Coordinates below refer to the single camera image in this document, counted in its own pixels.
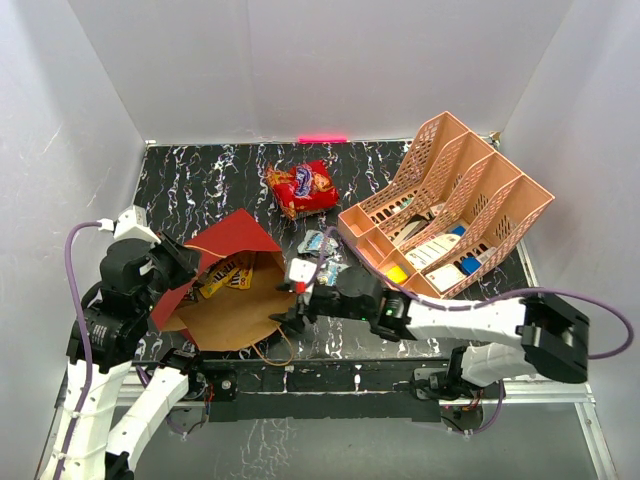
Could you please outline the red paper bag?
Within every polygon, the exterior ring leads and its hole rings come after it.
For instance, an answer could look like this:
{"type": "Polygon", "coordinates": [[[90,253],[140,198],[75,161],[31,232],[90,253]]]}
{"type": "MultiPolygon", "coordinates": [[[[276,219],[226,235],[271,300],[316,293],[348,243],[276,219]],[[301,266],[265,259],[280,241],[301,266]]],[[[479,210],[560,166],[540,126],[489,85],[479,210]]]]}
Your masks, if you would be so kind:
{"type": "Polygon", "coordinates": [[[196,280],[164,294],[151,314],[160,331],[185,334],[203,353],[236,354],[265,360],[260,344],[282,338],[282,327],[270,316],[286,311],[294,296],[276,286],[285,273],[281,247],[246,210],[239,209],[186,242],[200,255],[196,279],[218,273],[233,260],[253,262],[245,289],[227,281],[211,294],[199,292],[196,280]]]}

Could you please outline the red cookie snack bag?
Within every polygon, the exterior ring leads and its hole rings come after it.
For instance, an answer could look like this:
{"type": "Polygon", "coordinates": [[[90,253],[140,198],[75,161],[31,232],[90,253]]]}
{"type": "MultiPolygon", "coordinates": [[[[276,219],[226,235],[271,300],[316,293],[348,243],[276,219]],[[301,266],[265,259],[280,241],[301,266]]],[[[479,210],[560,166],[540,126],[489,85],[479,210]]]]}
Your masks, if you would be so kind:
{"type": "Polygon", "coordinates": [[[283,214],[290,220],[335,207],[340,195],[323,160],[314,160],[288,171],[268,165],[265,180],[283,214]]]}

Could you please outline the pink plastic file organizer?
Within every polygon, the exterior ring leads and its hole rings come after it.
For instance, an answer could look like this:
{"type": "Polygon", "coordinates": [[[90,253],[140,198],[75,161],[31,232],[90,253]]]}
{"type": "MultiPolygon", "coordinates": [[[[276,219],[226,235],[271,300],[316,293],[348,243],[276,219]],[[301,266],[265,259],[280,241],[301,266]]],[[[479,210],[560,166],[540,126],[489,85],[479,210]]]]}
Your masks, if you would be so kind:
{"type": "Polygon", "coordinates": [[[400,265],[408,290],[453,298],[499,266],[554,197],[498,150],[443,112],[419,129],[392,181],[344,210],[338,230],[377,271],[400,265]],[[443,258],[416,270],[405,254],[434,237],[461,237],[443,258]],[[482,266],[444,294],[425,275],[475,257],[482,266]]]}

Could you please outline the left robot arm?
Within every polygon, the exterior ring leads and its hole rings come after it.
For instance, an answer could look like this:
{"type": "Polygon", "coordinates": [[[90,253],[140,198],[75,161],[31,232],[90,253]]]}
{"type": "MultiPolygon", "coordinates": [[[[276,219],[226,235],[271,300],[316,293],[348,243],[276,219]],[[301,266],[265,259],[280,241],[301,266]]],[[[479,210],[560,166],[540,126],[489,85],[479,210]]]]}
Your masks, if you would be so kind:
{"type": "Polygon", "coordinates": [[[44,479],[131,479],[158,428],[183,398],[206,387],[198,357],[165,354],[119,422],[112,421],[138,342],[161,298],[193,283],[201,255],[163,235],[118,239],[85,295],[72,283],[76,321],[67,347],[67,387],[44,479]]]}

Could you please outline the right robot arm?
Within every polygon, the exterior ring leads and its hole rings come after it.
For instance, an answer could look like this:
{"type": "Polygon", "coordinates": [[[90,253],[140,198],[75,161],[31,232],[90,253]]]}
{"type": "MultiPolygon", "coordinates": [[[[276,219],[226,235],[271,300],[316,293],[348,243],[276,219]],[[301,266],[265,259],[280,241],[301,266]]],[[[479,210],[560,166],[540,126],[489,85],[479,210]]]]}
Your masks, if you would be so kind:
{"type": "Polygon", "coordinates": [[[312,280],[306,261],[296,262],[278,289],[295,294],[296,301],[271,318],[298,332],[323,316],[365,321],[388,341],[466,341],[451,352],[446,371],[427,382],[444,398],[466,397],[521,375],[567,384],[588,378],[589,321],[554,294],[495,302],[428,299],[391,289],[362,267],[349,267],[334,284],[322,285],[312,280]]]}

